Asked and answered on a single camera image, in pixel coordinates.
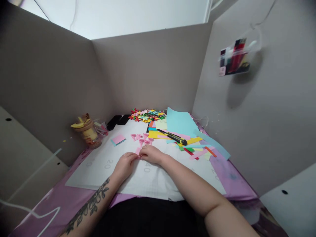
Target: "forearm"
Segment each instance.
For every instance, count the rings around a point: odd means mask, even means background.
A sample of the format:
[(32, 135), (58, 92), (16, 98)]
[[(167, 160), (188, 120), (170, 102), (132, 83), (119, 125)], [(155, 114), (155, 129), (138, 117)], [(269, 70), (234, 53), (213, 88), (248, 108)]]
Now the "forearm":
[(228, 202), (215, 188), (171, 156), (166, 155), (161, 166), (192, 208), (205, 217), (218, 205)]
[(120, 185), (121, 180), (112, 174), (68, 223), (61, 236), (88, 236), (104, 215)]

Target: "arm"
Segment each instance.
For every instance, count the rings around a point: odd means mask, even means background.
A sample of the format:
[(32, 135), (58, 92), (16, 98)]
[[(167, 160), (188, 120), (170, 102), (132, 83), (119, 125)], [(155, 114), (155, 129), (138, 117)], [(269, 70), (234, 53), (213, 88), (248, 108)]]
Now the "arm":
[(134, 160), (137, 157), (138, 155), (132, 152), (121, 156), (111, 176), (77, 212), (60, 236), (84, 237), (91, 234), (96, 224), (108, 209), (118, 188), (132, 173)]
[(196, 173), (154, 146), (143, 146), (140, 155), (166, 170), (190, 206), (204, 217), (210, 236), (258, 236), (240, 212)]

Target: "yellow box cutter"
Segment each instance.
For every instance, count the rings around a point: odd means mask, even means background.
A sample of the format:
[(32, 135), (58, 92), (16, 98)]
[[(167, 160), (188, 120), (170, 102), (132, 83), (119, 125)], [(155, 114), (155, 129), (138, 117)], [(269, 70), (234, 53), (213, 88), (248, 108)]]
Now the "yellow box cutter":
[(159, 132), (165, 134), (167, 137), (169, 137), (169, 138), (175, 140), (177, 143), (180, 143), (180, 144), (182, 144), (182, 145), (187, 145), (187, 144), (188, 144), (187, 140), (185, 140), (185, 139), (183, 139), (183, 138), (181, 138), (181, 137), (179, 137), (179, 136), (177, 136), (177, 135), (174, 135), (174, 134), (172, 134), (172, 133), (170, 133), (170, 132), (162, 131), (162, 130), (160, 130), (160, 129), (157, 129), (157, 130), (158, 130)]

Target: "hand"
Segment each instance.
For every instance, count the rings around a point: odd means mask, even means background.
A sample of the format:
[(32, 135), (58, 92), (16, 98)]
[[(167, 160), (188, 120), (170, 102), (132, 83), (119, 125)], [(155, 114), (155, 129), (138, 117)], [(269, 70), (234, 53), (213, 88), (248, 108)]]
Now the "hand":
[(142, 160), (149, 161), (154, 164), (161, 164), (162, 160), (168, 157), (167, 154), (161, 152), (158, 148), (152, 145), (144, 145), (139, 152)]
[(120, 157), (118, 163), (111, 176), (115, 176), (121, 183), (124, 182), (132, 173), (134, 160), (138, 157), (137, 154), (127, 152)]

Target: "gray wall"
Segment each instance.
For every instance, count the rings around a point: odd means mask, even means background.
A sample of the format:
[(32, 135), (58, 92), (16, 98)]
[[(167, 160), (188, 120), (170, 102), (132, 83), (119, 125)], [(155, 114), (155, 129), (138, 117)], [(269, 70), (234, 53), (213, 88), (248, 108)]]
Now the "gray wall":
[(196, 117), (209, 117), (207, 132), (259, 195), (316, 162), (314, 1), (277, 1), (251, 72), (218, 76), (220, 50), (272, 2), (239, 0), (213, 23), (193, 107)]
[(115, 111), (192, 111), (211, 24), (93, 40)]
[(85, 148), (70, 128), (76, 116), (113, 115), (92, 42), (9, 3), (7, 8), (1, 21), (1, 106), (52, 152), (62, 148), (58, 157), (71, 165)]

